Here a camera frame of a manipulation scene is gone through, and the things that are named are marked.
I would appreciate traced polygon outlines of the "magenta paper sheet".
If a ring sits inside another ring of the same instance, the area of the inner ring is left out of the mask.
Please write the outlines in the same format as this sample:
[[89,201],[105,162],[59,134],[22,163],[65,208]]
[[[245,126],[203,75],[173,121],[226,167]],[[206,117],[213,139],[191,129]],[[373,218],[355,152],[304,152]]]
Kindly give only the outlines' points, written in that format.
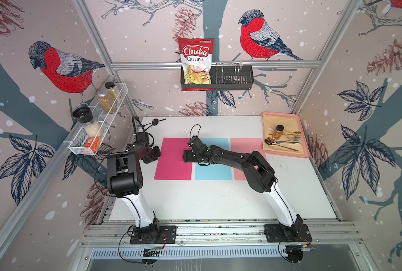
[[189,150],[188,138],[164,138],[161,157],[155,172],[155,180],[190,181],[192,164],[183,161],[185,150]]

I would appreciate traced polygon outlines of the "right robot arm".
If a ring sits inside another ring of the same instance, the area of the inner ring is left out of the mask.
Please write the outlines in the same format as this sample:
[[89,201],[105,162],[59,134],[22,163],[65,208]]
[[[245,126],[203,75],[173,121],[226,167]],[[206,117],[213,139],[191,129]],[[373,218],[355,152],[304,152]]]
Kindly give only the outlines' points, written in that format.
[[198,136],[193,136],[187,144],[190,149],[185,150],[182,157],[185,163],[218,164],[242,171],[249,187],[266,196],[278,216],[284,236],[290,239],[299,235],[303,219],[288,204],[280,191],[274,169],[258,151],[238,153],[216,145],[207,146]]

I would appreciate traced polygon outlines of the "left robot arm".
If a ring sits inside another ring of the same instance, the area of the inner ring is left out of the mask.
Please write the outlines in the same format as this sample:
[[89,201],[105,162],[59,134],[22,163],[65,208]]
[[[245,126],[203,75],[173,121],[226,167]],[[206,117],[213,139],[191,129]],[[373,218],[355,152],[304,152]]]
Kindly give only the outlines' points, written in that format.
[[107,157],[107,188],[129,208],[135,221],[137,235],[158,235],[160,226],[155,213],[141,193],[143,175],[141,162],[152,163],[160,158],[159,147],[150,145],[148,133],[137,133],[134,143],[127,150]]

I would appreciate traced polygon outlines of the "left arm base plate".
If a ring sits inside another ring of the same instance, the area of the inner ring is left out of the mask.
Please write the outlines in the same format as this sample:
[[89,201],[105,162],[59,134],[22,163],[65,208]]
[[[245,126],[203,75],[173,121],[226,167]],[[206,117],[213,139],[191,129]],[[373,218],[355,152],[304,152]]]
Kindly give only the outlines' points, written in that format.
[[130,237],[131,245],[175,244],[177,227],[175,225],[135,228]]

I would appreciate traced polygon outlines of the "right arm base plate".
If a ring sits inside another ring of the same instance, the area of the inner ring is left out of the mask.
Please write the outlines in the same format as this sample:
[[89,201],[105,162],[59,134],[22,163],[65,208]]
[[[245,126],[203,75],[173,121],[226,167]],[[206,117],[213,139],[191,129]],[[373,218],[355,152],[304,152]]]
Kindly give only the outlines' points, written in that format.
[[283,227],[281,224],[265,224],[264,234],[268,243],[312,242],[312,236],[306,224],[299,229]]

